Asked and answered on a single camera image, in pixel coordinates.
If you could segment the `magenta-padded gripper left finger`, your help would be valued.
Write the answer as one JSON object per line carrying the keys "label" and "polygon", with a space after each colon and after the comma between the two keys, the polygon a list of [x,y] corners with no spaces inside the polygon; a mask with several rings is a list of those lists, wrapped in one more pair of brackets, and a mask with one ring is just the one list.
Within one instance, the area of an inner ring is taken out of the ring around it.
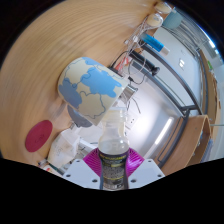
{"label": "magenta-padded gripper left finger", "polygon": [[75,159],[63,178],[83,188],[100,189],[101,160],[98,149],[92,150],[83,159]]}

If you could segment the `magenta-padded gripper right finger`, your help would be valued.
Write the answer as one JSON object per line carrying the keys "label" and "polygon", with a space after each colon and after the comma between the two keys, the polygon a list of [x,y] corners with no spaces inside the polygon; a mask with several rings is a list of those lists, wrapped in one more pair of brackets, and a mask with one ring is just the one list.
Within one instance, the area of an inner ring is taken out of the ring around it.
{"label": "magenta-padded gripper right finger", "polygon": [[144,159],[133,149],[129,150],[125,175],[126,189],[141,188],[164,177],[153,159]]}

